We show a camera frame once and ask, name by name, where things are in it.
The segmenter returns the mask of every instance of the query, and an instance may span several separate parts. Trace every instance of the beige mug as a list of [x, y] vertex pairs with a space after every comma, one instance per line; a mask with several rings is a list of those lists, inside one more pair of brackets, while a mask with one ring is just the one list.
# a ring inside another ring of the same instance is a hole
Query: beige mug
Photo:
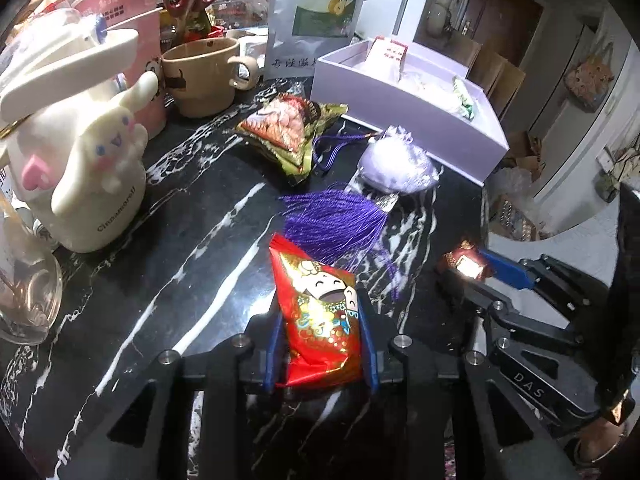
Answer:
[[[191, 41], [162, 54], [164, 85], [185, 117], [217, 114], [231, 106], [239, 90], [258, 84], [260, 69], [253, 57], [238, 56], [240, 44], [232, 38]], [[238, 77], [244, 65], [249, 79]]]

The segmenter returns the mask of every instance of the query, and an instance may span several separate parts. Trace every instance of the lavender open box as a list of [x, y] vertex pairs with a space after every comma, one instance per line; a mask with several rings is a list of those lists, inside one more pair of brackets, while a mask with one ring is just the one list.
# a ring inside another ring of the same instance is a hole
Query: lavender open box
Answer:
[[[348, 118], [378, 130], [385, 130], [390, 125], [404, 126], [414, 134], [414, 142], [433, 158], [482, 186], [509, 149], [498, 118], [482, 89], [465, 81], [476, 113], [469, 122], [393, 83], [380, 81], [354, 68], [367, 57], [372, 42], [362, 41], [319, 57], [311, 99], [348, 104]], [[451, 82], [454, 72], [428, 59], [429, 52], [411, 44], [404, 70]]]

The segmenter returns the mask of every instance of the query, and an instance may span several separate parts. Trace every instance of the clear glass cup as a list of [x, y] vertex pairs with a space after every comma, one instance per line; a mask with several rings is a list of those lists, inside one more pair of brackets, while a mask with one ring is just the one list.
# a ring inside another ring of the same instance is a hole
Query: clear glass cup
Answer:
[[0, 192], [0, 337], [21, 345], [44, 341], [62, 298], [62, 272]]

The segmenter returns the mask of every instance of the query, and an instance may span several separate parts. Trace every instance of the black marble table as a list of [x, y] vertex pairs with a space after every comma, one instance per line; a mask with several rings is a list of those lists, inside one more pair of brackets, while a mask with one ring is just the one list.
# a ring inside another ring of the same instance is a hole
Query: black marble table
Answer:
[[[308, 91], [310, 81], [305, 85]], [[274, 283], [267, 245], [283, 225], [281, 195], [353, 176], [364, 146], [346, 147], [331, 171], [292, 190], [233, 133], [261, 99], [289, 86], [263, 82], [209, 120], [186, 120], [171, 109], [167, 128], [146, 149], [145, 199], [130, 228], [95, 253], [56, 251], [65, 288], [51, 334], [37, 347], [0, 343], [0, 416], [43, 478], [65, 478], [65, 465], [114, 392], [160, 351], [208, 351], [268, 309]], [[332, 133], [341, 128], [358, 129], [339, 120]], [[462, 237], [478, 239], [480, 224], [481, 189], [447, 168], [439, 187], [399, 201], [383, 234], [399, 272], [389, 276], [373, 256], [357, 271], [374, 307], [399, 332], [459, 352], [462, 326], [437, 294], [433, 266]], [[393, 437], [361, 384], [305, 401], [246, 402], [257, 478], [336, 478], [362, 462], [382, 478], [390, 467]], [[198, 443], [197, 403], [190, 452]], [[185, 478], [196, 475], [190, 463]]]

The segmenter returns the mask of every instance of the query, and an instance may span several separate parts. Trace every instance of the brown wooden door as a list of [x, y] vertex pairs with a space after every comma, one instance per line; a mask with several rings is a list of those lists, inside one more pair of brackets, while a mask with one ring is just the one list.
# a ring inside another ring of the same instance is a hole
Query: brown wooden door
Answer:
[[469, 0], [461, 30], [518, 66], [542, 10], [534, 0]]

